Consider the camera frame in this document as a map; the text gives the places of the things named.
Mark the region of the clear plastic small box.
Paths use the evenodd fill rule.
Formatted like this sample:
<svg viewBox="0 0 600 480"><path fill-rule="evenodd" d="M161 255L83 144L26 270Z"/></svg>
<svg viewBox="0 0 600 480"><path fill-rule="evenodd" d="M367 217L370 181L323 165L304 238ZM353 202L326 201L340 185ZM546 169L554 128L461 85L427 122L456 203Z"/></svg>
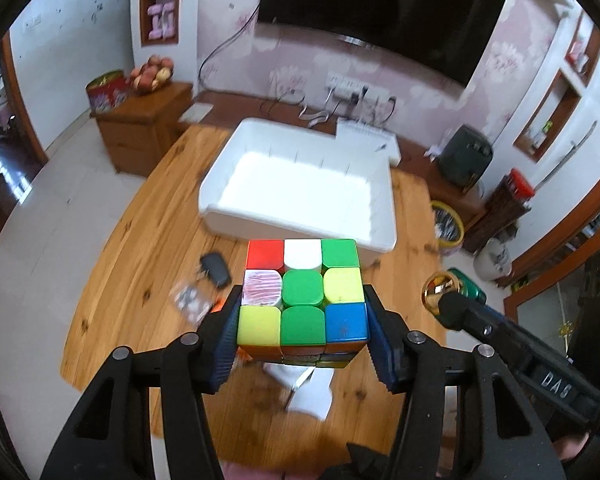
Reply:
<svg viewBox="0 0 600 480"><path fill-rule="evenodd" d="M214 305L214 302L192 283L176 286L173 303L186 322L195 328L200 325Z"/></svg>

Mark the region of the multicolour Rubik's cube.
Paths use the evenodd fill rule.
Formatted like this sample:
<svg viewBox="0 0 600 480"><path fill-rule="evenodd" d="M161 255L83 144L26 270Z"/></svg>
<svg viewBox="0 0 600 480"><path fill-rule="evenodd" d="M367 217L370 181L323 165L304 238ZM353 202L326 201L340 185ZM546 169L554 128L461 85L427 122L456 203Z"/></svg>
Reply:
<svg viewBox="0 0 600 480"><path fill-rule="evenodd" d="M358 244L250 240L237 345L253 361L346 367L370 340Z"/></svg>

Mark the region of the white plastic scoop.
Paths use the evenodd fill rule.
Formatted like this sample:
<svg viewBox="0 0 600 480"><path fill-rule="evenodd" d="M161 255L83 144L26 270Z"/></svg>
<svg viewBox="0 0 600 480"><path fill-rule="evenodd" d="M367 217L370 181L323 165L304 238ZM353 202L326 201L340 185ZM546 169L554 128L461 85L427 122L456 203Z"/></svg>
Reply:
<svg viewBox="0 0 600 480"><path fill-rule="evenodd" d="M263 370L287 391L285 412L309 415L324 422L332 407L331 368L265 363Z"/></svg>

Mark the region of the orange round tape measure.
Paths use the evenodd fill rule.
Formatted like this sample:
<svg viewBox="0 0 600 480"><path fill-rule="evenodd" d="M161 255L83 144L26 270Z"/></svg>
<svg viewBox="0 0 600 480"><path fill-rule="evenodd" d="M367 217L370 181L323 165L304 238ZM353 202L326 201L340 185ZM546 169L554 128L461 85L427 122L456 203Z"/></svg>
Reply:
<svg viewBox="0 0 600 480"><path fill-rule="evenodd" d="M219 298L218 300L215 301L214 304L212 304L212 307L210 308L209 312L210 313L215 313L215 312L219 312L223 309L225 304L225 298Z"/></svg>

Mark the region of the gold round compact case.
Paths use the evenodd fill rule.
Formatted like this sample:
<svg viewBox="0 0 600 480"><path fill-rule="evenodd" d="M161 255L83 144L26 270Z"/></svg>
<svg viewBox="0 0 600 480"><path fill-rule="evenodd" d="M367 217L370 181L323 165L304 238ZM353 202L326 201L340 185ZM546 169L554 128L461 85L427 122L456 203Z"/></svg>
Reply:
<svg viewBox="0 0 600 480"><path fill-rule="evenodd" d="M422 285L420 299L425 309L432 315L439 315L439 301L448 292L461 292L463 285L453 273L444 271L432 274Z"/></svg>

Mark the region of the black power adapter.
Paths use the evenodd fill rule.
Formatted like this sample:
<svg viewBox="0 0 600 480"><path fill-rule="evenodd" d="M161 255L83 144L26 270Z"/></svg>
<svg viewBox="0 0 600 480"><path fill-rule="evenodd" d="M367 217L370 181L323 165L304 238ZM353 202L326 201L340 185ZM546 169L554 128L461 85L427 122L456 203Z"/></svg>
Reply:
<svg viewBox="0 0 600 480"><path fill-rule="evenodd" d="M216 289L232 282L230 269L219 252L207 252L199 258L198 278L206 278Z"/></svg>

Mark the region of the yellow rimmed waste bin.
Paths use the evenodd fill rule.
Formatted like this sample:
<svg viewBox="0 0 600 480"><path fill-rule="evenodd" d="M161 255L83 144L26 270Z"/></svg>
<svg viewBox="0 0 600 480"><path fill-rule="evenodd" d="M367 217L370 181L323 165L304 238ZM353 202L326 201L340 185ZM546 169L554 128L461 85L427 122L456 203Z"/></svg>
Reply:
<svg viewBox="0 0 600 480"><path fill-rule="evenodd" d="M434 230L440 255L448 256L457 252L464 243L464 223L458 213L440 200L430 202L434 213Z"/></svg>

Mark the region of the white small bucket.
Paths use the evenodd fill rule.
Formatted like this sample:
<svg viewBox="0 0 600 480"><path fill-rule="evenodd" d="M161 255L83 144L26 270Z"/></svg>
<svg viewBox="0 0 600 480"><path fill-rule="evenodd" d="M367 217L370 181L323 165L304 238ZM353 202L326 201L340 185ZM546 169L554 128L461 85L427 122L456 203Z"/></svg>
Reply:
<svg viewBox="0 0 600 480"><path fill-rule="evenodd" d="M483 281L506 278L513 271L508 248L496 238L490 238L474 259L474 269Z"/></svg>

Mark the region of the white plastic storage bin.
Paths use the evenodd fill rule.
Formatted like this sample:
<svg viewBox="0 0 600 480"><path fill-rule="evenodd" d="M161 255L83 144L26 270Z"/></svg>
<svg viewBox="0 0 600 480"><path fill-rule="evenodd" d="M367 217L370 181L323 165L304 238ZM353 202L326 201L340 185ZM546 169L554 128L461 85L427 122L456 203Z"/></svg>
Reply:
<svg viewBox="0 0 600 480"><path fill-rule="evenodd" d="M199 188L208 229L242 240L350 238L364 266L396 247L389 159L258 118L230 135Z"/></svg>

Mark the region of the low wooden TV bench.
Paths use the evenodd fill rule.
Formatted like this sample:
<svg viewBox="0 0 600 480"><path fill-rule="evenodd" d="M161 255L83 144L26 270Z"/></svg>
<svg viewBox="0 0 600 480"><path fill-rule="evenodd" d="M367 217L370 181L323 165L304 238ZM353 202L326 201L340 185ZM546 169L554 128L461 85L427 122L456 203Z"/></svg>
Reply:
<svg viewBox="0 0 600 480"><path fill-rule="evenodd" d="M255 117L282 122L286 125L304 126L306 123L298 118L301 105L298 98L290 103L274 99L243 96L242 94L203 91L194 97L195 103L211 104L210 112L201 119L205 125L225 129L235 129L245 118ZM398 138L401 161L398 169L407 174L423 178L429 188L430 197L451 206L465 223L471 223L482 216L483 199L479 197L478 188L464 193L460 188L449 183L440 174L437 165L425 156L426 148L404 138Z"/></svg>

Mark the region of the dark stand with red lid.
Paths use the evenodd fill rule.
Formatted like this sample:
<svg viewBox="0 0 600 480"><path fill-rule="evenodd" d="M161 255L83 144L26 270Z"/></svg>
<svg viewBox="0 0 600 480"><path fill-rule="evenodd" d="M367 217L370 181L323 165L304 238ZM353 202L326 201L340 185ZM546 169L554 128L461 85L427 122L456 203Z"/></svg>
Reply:
<svg viewBox="0 0 600 480"><path fill-rule="evenodd" d="M484 214L465 232L463 248L472 254L490 238L530 211L535 189L524 175L513 168L486 201Z"/></svg>

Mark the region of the white router box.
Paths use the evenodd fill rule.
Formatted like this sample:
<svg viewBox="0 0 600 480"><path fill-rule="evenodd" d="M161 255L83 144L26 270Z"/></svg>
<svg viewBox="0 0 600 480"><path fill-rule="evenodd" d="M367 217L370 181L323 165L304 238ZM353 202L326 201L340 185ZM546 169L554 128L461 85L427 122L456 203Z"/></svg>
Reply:
<svg viewBox="0 0 600 480"><path fill-rule="evenodd" d="M383 154L393 167L402 162L398 137L385 129L339 118L336 122L336 139L360 150Z"/></svg>

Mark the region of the wooden side cabinet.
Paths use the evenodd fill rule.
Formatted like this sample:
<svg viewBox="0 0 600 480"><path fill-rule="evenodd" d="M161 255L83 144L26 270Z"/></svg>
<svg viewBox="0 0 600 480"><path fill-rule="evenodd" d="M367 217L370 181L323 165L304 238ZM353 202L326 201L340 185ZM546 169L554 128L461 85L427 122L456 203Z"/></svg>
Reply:
<svg viewBox="0 0 600 480"><path fill-rule="evenodd" d="M148 177L184 132L180 119L193 104L190 82L170 82L109 112L91 112L114 171Z"/></svg>

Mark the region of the fruit bowl with apples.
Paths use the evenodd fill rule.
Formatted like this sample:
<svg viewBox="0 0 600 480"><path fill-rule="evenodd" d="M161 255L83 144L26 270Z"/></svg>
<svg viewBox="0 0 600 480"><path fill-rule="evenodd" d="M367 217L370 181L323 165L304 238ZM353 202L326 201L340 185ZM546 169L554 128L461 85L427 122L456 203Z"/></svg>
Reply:
<svg viewBox="0 0 600 480"><path fill-rule="evenodd" d="M152 93L166 86L171 81L173 72L172 58L151 55L146 63L131 70L129 84L136 93Z"/></svg>

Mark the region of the black wall television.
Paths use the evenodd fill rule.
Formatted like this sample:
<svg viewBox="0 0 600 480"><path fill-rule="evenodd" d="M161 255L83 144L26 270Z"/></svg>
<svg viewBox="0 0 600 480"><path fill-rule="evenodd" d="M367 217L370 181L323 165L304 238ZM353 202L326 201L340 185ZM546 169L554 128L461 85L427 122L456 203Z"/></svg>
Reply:
<svg viewBox="0 0 600 480"><path fill-rule="evenodd" d="M505 1L260 0L258 19L370 44L467 86Z"/></svg>

